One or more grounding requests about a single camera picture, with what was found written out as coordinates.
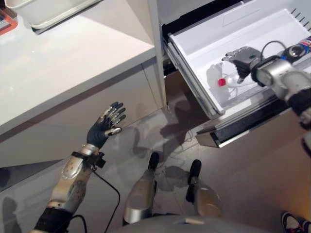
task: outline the robotic arm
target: robotic arm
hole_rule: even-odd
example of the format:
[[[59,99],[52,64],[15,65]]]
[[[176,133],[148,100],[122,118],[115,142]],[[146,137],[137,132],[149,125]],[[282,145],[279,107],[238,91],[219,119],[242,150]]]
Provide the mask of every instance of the robotic arm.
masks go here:
[[[116,127],[125,119],[123,104],[115,102],[98,118],[87,133],[87,144],[79,152],[73,152],[62,170],[51,199],[35,229],[30,233],[64,233],[73,214],[86,194],[86,184],[97,166],[103,167],[103,153],[99,152],[109,136],[120,133]]]
[[[223,61],[235,64],[240,76],[238,83],[251,74],[258,85],[271,88],[279,99],[292,108],[300,119],[300,125],[309,130],[304,136],[303,146],[311,156],[311,75],[292,65],[310,50],[311,36],[287,48],[281,56],[265,59],[262,52],[243,47],[227,53]]]

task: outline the cabinet door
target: cabinet door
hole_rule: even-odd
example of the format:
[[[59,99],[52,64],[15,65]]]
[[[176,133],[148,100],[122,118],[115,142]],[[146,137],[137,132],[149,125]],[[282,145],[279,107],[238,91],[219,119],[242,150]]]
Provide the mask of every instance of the cabinet door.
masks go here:
[[[123,127],[157,110],[141,65],[33,118],[23,124],[25,130],[8,139],[1,135],[0,167],[71,155],[86,142],[87,131],[101,112],[115,101],[126,107]]]

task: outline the red bottle cap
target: red bottle cap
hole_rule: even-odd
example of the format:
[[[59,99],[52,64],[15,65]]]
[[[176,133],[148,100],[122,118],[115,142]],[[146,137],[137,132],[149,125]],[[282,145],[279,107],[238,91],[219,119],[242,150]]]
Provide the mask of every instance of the red bottle cap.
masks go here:
[[[221,78],[218,80],[218,85],[219,86],[225,86],[225,79],[224,78]]]

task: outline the white countertop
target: white countertop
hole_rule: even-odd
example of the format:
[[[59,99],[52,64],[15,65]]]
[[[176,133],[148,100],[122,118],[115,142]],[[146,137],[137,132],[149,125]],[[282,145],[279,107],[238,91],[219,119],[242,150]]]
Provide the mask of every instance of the white countertop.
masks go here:
[[[104,0],[40,35],[18,17],[0,36],[0,134],[154,56],[126,0]]]

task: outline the open drawer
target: open drawer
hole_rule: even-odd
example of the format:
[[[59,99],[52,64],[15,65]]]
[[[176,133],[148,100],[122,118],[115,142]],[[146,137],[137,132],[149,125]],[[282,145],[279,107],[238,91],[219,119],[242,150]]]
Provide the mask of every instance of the open drawer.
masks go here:
[[[210,118],[198,132],[205,136],[197,138],[204,138],[200,144],[215,147],[245,135],[288,108],[250,75],[238,85],[235,66],[221,61],[225,54],[243,46],[262,50],[272,40],[289,47],[311,34],[310,0],[229,1],[226,6],[220,2],[213,1],[162,26],[168,56]],[[283,50],[277,43],[270,44],[264,56]],[[310,56],[294,65],[311,72]],[[225,78],[224,86],[219,86],[220,78]]]

